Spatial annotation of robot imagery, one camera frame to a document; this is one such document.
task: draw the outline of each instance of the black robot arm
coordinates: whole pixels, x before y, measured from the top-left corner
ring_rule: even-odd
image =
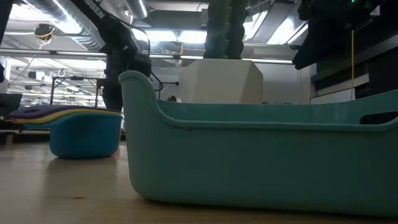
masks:
[[[131,31],[113,15],[105,11],[98,0],[71,0],[74,5],[94,24],[105,46],[100,50],[106,57],[106,79],[103,99],[109,109],[121,111],[123,107],[121,87],[118,77],[127,70],[136,70],[146,76],[151,74],[151,61],[147,55],[140,54]]]

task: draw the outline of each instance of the stacked foam pad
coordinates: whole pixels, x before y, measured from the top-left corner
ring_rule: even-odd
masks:
[[[40,105],[11,113],[27,128],[49,129],[50,150],[66,159],[109,157],[119,146],[121,114],[86,106]]]

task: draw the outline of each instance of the purple foam pad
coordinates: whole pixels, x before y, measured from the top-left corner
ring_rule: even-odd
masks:
[[[89,106],[71,106],[71,105],[38,105],[31,106],[28,108],[23,108],[17,111],[11,112],[11,116],[15,119],[34,119],[47,116],[63,110],[73,110],[73,109],[86,109],[86,110],[98,110],[98,111],[112,111],[118,112],[116,110],[109,110],[104,108],[92,108]]]

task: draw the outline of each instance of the wooden table surface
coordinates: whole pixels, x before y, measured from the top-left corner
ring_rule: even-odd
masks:
[[[398,220],[150,202],[118,156],[57,159],[47,144],[0,147],[0,223],[398,223]]]

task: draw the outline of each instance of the ceiling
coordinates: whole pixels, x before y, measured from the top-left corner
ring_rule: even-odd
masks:
[[[133,20],[133,23],[147,31],[152,49],[154,49],[151,52],[152,54],[170,55],[183,52],[184,55],[203,55],[207,3],[192,0],[148,0],[147,2],[151,10],[149,17],[143,21]],[[248,15],[248,20],[245,23],[246,35],[243,57],[292,60],[295,51],[291,50],[286,43],[301,44],[307,32],[304,29],[305,23],[298,19],[299,2],[276,0],[252,0],[250,2],[251,6],[257,5],[256,7],[258,7],[259,2],[262,6],[261,9],[266,9],[266,11]],[[101,5],[108,12],[126,22],[130,22],[131,18],[126,13],[124,0],[103,0]],[[61,32],[59,35],[56,33],[51,42],[44,44],[33,35],[33,31],[40,23],[51,24],[51,18],[24,4],[15,4],[1,48],[87,51],[73,38],[65,36]],[[134,35],[140,45],[145,46],[146,36],[142,37],[136,31]],[[176,43],[176,40],[184,40],[184,44]],[[24,93],[22,103],[24,105],[49,103],[51,76],[57,76],[58,73],[63,75],[65,72],[65,77],[74,75],[87,78],[104,77],[103,70],[106,64],[102,60],[36,58],[32,61],[32,57],[33,55],[21,55],[20,57],[7,58],[8,63],[11,64],[9,92]],[[192,60],[154,59],[153,71],[158,74],[162,81],[175,82],[178,80],[178,73],[182,67],[191,62]],[[27,71],[22,73],[28,64],[30,65]],[[45,76],[40,80],[32,79],[28,77],[29,71],[39,71],[38,74]],[[54,103],[94,105],[95,80],[78,82],[60,80],[57,81],[57,84],[59,86],[55,89]],[[99,105],[104,106],[101,97],[99,99]]]

